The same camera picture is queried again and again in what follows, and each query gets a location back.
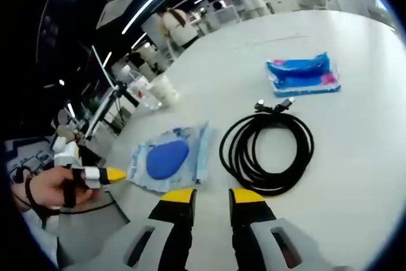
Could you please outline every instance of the desk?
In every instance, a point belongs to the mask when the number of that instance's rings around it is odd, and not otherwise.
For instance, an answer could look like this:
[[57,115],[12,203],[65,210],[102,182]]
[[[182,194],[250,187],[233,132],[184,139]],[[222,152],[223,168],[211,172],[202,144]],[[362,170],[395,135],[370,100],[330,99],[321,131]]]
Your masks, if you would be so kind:
[[[335,265],[361,270],[379,254],[406,202],[406,55],[391,29],[339,11],[299,11],[248,20],[200,38],[168,69],[181,93],[171,108],[133,114],[107,156],[127,168],[134,145],[175,126],[206,119],[217,128],[208,180],[198,186],[188,270],[236,270],[228,188],[238,183],[221,166],[224,132],[253,113],[261,98],[274,106],[265,76],[272,58],[310,57],[328,51],[341,70],[339,93],[297,97],[289,113],[311,129],[315,153],[298,184],[266,199],[278,218],[312,236]],[[292,161],[294,139],[265,132],[259,162],[281,171]],[[127,217],[147,217],[159,196],[122,182],[111,189]]]

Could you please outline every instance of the coiled black cable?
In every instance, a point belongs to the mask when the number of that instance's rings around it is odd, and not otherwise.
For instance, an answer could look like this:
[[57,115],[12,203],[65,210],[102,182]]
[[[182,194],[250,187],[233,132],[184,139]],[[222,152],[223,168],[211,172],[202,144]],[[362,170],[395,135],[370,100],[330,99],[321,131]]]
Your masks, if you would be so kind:
[[[239,120],[225,133],[219,148],[220,161],[243,187],[261,195],[276,196],[290,190],[302,177],[313,156],[314,141],[304,122],[295,116],[282,113],[289,109],[293,101],[292,98],[286,99],[274,109],[263,106],[263,101],[260,101],[255,105],[255,114]],[[232,138],[227,164],[223,154],[225,142],[230,133],[243,123]],[[267,173],[256,158],[256,140],[263,129],[277,126],[284,126],[292,131],[298,148],[293,163],[284,172]]]

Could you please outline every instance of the paper cup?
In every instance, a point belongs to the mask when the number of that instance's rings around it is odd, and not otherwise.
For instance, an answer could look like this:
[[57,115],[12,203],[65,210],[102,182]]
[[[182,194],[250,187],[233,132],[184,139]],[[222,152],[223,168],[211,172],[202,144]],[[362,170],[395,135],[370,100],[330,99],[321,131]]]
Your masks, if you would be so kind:
[[162,106],[170,106],[179,100],[179,93],[165,74],[157,76],[151,82],[151,86],[149,92],[162,103]]

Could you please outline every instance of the blue oval sponge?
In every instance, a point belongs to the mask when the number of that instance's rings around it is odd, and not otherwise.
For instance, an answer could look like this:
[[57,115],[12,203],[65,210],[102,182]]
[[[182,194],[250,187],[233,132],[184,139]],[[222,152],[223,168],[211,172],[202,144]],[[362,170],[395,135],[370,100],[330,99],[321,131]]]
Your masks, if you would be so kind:
[[185,141],[158,145],[147,155],[147,173],[157,180],[169,178],[180,169],[188,154],[189,146]]

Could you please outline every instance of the table surface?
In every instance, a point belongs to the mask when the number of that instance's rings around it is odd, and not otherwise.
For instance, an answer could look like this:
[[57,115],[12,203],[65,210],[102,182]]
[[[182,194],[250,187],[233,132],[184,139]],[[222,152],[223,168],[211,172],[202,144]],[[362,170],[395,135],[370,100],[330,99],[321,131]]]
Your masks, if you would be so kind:
[[[149,116],[133,114],[107,156],[126,169],[138,143],[177,126],[206,120],[217,129],[209,150],[208,179],[197,187],[188,270],[236,270],[228,189],[239,184],[222,167],[225,131],[274,97],[265,74],[269,59],[309,58],[327,51],[341,73],[339,93],[296,98],[289,113],[315,139],[315,153],[298,184],[267,198],[278,218],[312,236],[335,265],[362,270],[382,250],[406,202],[406,56],[391,28],[338,11],[299,11],[231,25],[200,38],[168,69],[180,101]],[[287,130],[260,136],[259,162],[283,171],[296,144]],[[147,217],[159,196],[129,182],[112,186],[127,217]]]

